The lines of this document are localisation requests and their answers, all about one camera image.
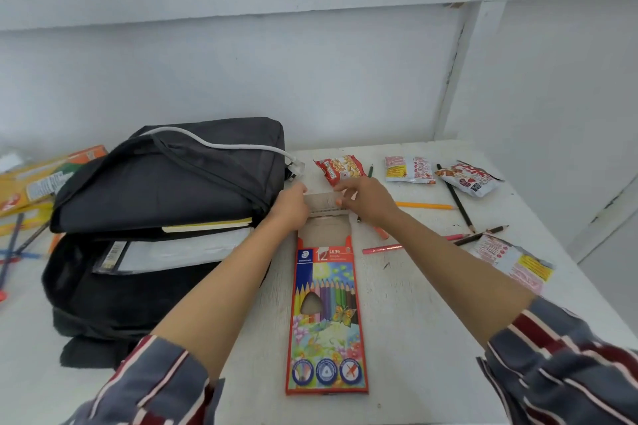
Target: red pencil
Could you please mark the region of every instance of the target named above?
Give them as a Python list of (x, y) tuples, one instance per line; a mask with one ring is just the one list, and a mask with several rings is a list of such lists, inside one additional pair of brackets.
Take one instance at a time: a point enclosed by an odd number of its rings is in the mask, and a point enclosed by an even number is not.
[[(469, 234), (455, 234), (453, 236), (443, 236), (443, 238), (447, 240), (459, 240), (459, 239), (464, 239), (467, 236), (469, 236)], [(387, 252), (388, 250), (396, 250), (396, 249), (403, 249), (403, 246), (401, 244), (382, 245), (380, 247), (371, 247), (369, 249), (363, 249), (362, 252), (364, 254), (373, 254), (376, 252)]]

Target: person's left hand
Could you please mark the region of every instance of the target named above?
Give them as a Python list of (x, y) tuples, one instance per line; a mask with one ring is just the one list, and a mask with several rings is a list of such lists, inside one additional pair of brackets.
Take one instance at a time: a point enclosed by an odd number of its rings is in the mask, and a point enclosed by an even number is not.
[(296, 182), (292, 187), (282, 190), (270, 209), (267, 218), (276, 220), (279, 225), (284, 226), (287, 232), (299, 230), (304, 226), (310, 215), (310, 209), (304, 201), (306, 192), (306, 185), (300, 181)]

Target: barcode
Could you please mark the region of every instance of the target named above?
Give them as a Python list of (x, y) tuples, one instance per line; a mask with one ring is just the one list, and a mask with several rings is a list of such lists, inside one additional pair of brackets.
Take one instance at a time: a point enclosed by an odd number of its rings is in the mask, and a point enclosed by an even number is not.
[(56, 194), (66, 181), (71, 178), (72, 173), (56, 172), (42, 180), (35, 181), (27, 185), (27, 197), (29, 201), (40, 199), (43, 196)]
[(126, 242), (113, 242), (113, 245), (111, 245), (111, 249), (108, 251), (107, 256), (104, 258), (104, 261), (102, 261), (100, 269), (113, 269), (116, 266), (120, 255), (122, 255), (122, 251), (124, 250), (125, 246)]

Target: rolled-up sleeve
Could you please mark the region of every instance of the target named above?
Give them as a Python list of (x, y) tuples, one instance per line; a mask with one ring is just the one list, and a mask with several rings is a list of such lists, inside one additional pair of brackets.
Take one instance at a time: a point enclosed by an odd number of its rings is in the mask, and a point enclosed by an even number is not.
[(211, 386), (188, 351), (146, 336), (97, 396), (65, 425), (212, 424), (223, 380)]
[(638, 359), (538, 297), (478, 363), (514, 424), (638, 424)]

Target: table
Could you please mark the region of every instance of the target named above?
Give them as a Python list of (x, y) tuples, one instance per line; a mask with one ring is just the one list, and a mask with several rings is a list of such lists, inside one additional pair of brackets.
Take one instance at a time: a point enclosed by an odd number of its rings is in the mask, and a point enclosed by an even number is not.
[[(383, 157), (426, 156), (443, 165), (456, 159), (502, 176), (473, 144), (456, 140), (295, 152), (306, 163), (302, 180), (311, 193), (331, 190), (313, 159), (354, 154), (383, 180)], [(446, 187), (388, 183), (397, 201), (452, 203)], [(461, 194), (480, 229), (509, 224), (502, 234), (541, 259), (557, 265), (544, 296), (583, 316), (604, 340), (638, 348), (638, 340), (591, 282), (516, 193), (504, 183), (483, 199)], [(440, 234), (467, 231), (458, 212), (405, 209)], [(482, 354), (451, 309), (403, 250), (363, 256), (381, 245), (366, 224), (352, 224), (359, 299), (366, 335), (370, 378), (367, 396), (292, 396), (284, 394), (294, 236), (280, 247), (255, 305), (224, 368), (226, 387), (218, 407), (220, 425), (495, 424), (506, 423), (501, 404), (475, 363)], [(28, 236), (23, 232), (20, 241)], [(41, 236), (31, 252), (43, 252)], [(8, 239), (0, 240), (6, 247)], [(111, 375), (109, 370), (61, 368), (58, 357), (67, 339), (51, 324), (51, 307), (40, 284), (44, 261), (14, 265), (10, 298), (0, 306), (0, 409), (3, 422), (51, 424), (62, 421), (91, 399)], [(39, 405), (33, 406), (37, 399)]]

